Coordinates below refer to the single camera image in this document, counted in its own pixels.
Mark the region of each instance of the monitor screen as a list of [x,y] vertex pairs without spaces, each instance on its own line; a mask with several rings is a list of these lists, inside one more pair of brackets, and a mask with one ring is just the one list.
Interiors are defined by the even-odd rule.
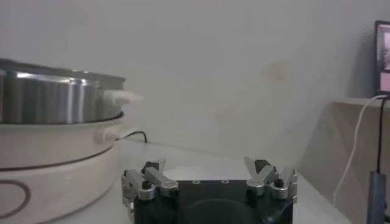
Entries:
[[376,64],[377,93],[390,93],[390,23],[376,22]]

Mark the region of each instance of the black cable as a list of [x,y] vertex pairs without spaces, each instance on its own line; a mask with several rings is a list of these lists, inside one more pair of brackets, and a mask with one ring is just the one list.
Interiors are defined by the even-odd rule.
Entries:
[[383,109],[388,97],[382,99],[380,105],[380,114],[379,114],[379,134],[378,134],[378,157],[377,157],[377,173],[380,173],[380,158],[382,154],[382,129],[383,129]]
[[147,143],[147,137],[144,131],[135,131],[133,133],[128,134],[125,138],[128,138],[132,135],[142,134],[144,136],[144,142]]

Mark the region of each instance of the white cooker base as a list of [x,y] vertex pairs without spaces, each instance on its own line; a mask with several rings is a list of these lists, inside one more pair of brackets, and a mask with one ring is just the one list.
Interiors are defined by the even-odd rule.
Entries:
[[[119,175],[117,153],[116,149],[110,149],[76,163],[0,171],[0,223],[40,223],[91,203]],[[18,207],[23,208],[9,216]]]

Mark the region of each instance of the white wall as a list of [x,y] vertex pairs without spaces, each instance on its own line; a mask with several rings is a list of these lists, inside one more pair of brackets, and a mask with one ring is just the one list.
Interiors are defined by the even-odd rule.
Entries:
[[387,0],[2,0],[0,57],[121,75],[152,142],[296,164],[326,100],[372,94]]

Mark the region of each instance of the screw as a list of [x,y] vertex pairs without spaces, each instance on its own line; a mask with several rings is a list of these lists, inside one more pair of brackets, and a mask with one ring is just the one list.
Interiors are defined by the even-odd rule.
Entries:
[[278,178],[275,180],[274,185],[275,187],[283,187],[285,185],[285,182],[282,179]]
[[142,182],[142,189],[150,189],[152,187],[152,183],[151,182],[149,182],[149,181],[143,181]]

